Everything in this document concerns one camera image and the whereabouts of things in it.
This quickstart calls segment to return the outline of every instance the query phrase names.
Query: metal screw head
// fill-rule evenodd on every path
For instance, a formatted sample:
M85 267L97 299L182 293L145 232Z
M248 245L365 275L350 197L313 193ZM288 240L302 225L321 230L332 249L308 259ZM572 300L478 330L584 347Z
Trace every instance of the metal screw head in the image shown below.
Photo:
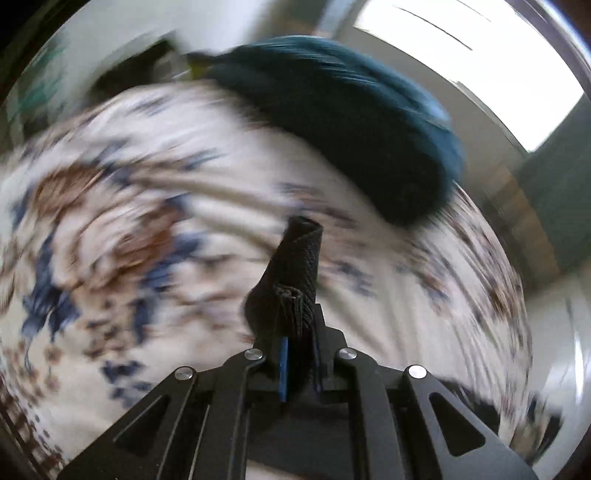
M244 352L244 356L249 360L259 360L262 358L262 352L258 348L249 348Z
M191 367L180 367L174 371L177 380L189 380L193 378L193 369Z
M354 348L347 347L339 350L339 357L341 357L343 360L352 360L356 356L357 350L355 350Z
M408 373L413 378L425 378L427 376L427 369L422 365L411 365L408 367Z

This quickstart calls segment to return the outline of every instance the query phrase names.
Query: teal fabric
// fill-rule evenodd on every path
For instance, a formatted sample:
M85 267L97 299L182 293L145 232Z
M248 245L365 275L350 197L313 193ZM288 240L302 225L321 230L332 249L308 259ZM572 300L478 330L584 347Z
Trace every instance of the teal fabric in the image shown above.
M316 147L389 222L436 211L460 179L462 149L438 101L337 42L291 36L240 46L208 76Z

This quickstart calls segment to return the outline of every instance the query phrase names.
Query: blue strip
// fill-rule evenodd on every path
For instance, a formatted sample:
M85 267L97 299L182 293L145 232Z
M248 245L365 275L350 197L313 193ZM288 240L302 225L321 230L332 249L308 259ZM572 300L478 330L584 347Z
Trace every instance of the blue strip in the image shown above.
M281 349L279 351L279 400L287 402L287 351L288 339L281 339Z

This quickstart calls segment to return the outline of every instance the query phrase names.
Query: blanket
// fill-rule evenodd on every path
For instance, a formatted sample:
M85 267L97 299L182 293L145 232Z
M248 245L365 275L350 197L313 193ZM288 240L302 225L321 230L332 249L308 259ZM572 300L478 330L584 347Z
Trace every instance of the blanket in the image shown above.
M324 227L329 326L382 365L464 385L497 410L504 442L537 450L519 277L461 188L393 226L211 80L128 90L0 168L0 416L45 478L179 365L211 369L252 344L242 302L292 215Z

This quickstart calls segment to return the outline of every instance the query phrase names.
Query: floral bedsheet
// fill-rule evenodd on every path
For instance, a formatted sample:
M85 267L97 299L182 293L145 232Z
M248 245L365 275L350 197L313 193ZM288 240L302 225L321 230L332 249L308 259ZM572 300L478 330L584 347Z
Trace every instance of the floral bedsheet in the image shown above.
M0 413L45 476L176 367L213 368L252 343L242 301L295 213L324 226L318 301L349 345L471 388L507 443L524 418L521 283L459 187L395 228L208 81L129 90L1 168Z

